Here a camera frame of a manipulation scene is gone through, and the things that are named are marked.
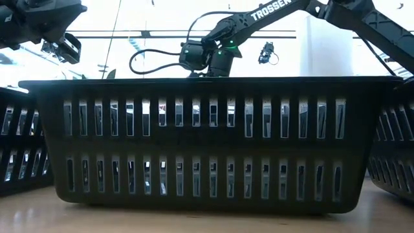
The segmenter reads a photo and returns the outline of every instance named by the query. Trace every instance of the black cable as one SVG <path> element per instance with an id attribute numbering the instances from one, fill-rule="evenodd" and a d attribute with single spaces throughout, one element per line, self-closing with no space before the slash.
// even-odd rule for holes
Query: black cable
<path id="1" fill-rule="evenodd" d="M 188 33 L 187 33 L 187 38 L 186 38 L 186 41 L 188 41 L 188 40 L 189 40 L 189 38 L 190 38 L 190 32 L 191 32 L 191 30 L 193 29 L 193 27 L 194 27 L 195 23 L 196 23 L 199 19 L 201 19 L 202 17 L 204 17 L 204 16 L 210 16 L 210 15 L 214 15 L 214 14 L 245 14 L 245 13 L 247 13 L 247 12 L 214 11 L 214 12 L 207 12 L 207 13 L 205 13 L 205 14 L 202 14 L 200 17 L 198 17 L 197 19 L 195 19 L 195 20 L 193 21 L 193 23 L 191 24 L 190 28 L 188 29 Z"/>
<path id="2" fill-rule="evenodd" d="M 138 51 L 138 52 L 136 52 L 136 53 L 134 53 L 133 55 L 132 55 L 132 57 L 131 57 L 131 59 L 129 59 L 129 69 L 134 73 L 134 74 L 139 74 L 139 75 L 145 75 L 145 74 L 150 74 L 150 73 L 152 73 L 152 72 L 155 72 L 155 71 L 159 71 L 159 70 L 161 70 L 161 69 L 164 69 L 164 68 L 168 68 L 168 67 L 172 67 L 172 66 L 176 66 L 176 65 L 179 65 L 179 66 L 181 66 L 182 68 L 184 68 L 184 69 L 187 69 L 187 70 L 189 70 L 189 71 L 191 71 L 191 72 L 194 72 L 194 70 L 189 66 L 189 65 L 187 65 L 187 64 L 185 64 L 185 63 L 171 63 L 171 64 L 167 64 L 167 65 L 162 65 L 162 66 L 160 66 L 160 67 L 158 67 L 158 68 L 156 68 L 156 69 L 153 69 L 153 70 L 150 70 L 150 71 L 136 71 L 136 70 L 134 70 L 134 68 L 132 67 L 132 62 L 134 61 L 134 59 L 135 59 L 135 57 L 137 57 L 139 54 L 142 54 L 143 52 L 157 52 L 157 53 L 161 53 L 161 54 L 166 54 L 166 55 L 172 55 L 172 56 L 179 56 L 180 55 L 180 53 L 178 52 L 178 53 L 174 53 L 174 52 L 166 52 L 166 51 L 163 51 L 163 50 L 158 50 L 158 49 L 143 49 L 143 50 L 140 50 L 140 51 Z"/>
<path id="3" fill-rule="evenodd" d="M 358 36 L 362 39 L 362 41 L 365 43 L 365 45 L 367 45 L 368 49 L 374 54 L 374 56 L 377 58 L 377 60 L 387 69 L 387 71 L 391 75 L 396 76 L 395 72 L 391 68 L 389 68 L 387 63 L 375 52 L 374 48 L 369 44 L 369 42 L 366 39 L 362 38 L 360 35 L 358 35 Z"/>
<path id="4" fill-rule="evenodd" d="M 118 5 L 118 12 L 116 13 L 116 18 L 115 18 L 115 23 L 114 23 L 114 28 L 112 30 L 112 36 L 111 36 L 111 40 L 109 42 L 109 47 L 108 47 L 108 51 L 106 54 L 106 60 L 105 60 L 105 66 L 103 67 L 103 73 L 102 73 L 102 79 L 105 76 L 105 72 L 106 72 L 106 65 L 108 63 L 108 57 L 109 57 L 109 52 L 111 51 L 111 45 L 112 45 L 112 40 L 114 39 L 114 32 L 115 32 L 115 28 L 116 28 L 116 22 L 118 21 L 118 16 L 119 16 L 119 11 L 121 9 L 121 4 L 122 4 L 122 0 L 119 1 L 119 5 Z"/>
<path id="5" fill-rule="evenodd" d="M 273 52 L 273 54 L 278 58 L 278 62 L 276 62 L 276 63 L 271 63 L 270 62 L 270 60 L 269 60 L 269 64 L 271 64 L 271 65 L 277 65 L 278 63 L 279 63 L 279 55 L 277 55 L 276 53 L 274 53 Z"/>

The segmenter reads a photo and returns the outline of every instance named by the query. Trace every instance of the basket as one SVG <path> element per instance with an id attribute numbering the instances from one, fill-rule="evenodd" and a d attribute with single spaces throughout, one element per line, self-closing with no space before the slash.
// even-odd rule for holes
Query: basket
<path id="1" fill-rule="evenodd" d="M 382 108 L 368 164 L 374 184 L 408 201 L 414 201 L 413 134 L 414 82 L 410 79 Z"/>
<path id="2" fill-rule="evenodd" d="M 53 184 L 36 101 L 0 88 L 0 195 Z"/>
<path id="3" fill-rule="evenodd" d="M 149 209 L 344 213 L 394 77 L 20 82 L 58 196 Z"/>

